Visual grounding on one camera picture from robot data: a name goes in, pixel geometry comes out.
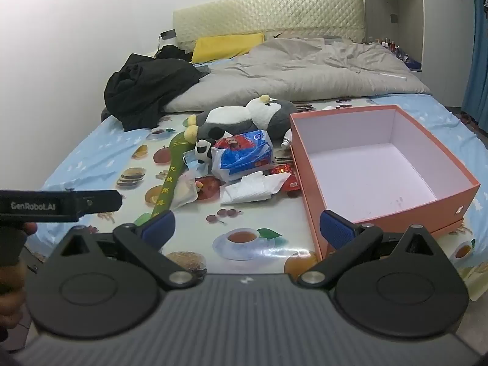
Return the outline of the person's left hand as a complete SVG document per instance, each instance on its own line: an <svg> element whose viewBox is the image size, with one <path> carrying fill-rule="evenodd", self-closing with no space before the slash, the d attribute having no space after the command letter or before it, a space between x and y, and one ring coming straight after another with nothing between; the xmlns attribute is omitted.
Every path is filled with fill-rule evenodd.
<svg viewBox="0 0 488 366"><path fill-rule="evenodd" d="M1 225L1 327L14 328L22 319L27 266L20 259L20 253L27 236L36 231L37 225L33 222Z"/></svg>

